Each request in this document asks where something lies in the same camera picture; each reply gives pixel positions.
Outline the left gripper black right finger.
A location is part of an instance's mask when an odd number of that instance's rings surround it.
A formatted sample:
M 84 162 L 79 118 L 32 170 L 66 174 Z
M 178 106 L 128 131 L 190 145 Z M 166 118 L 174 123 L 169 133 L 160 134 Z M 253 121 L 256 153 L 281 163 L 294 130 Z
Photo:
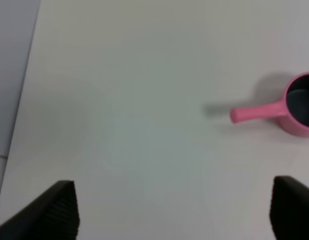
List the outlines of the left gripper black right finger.
M 269 218 L 277 240 L 309 240 L 309 187 L 291 176 L 276 176 Z

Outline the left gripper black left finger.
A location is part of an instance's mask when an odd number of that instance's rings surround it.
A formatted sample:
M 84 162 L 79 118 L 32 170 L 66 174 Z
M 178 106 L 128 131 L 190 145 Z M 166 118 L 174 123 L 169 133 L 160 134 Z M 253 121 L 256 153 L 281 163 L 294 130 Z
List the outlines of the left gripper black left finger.
M 75 183 L 60 180 L 0 225 L 0 240 L 75 240 L 79 226 Z

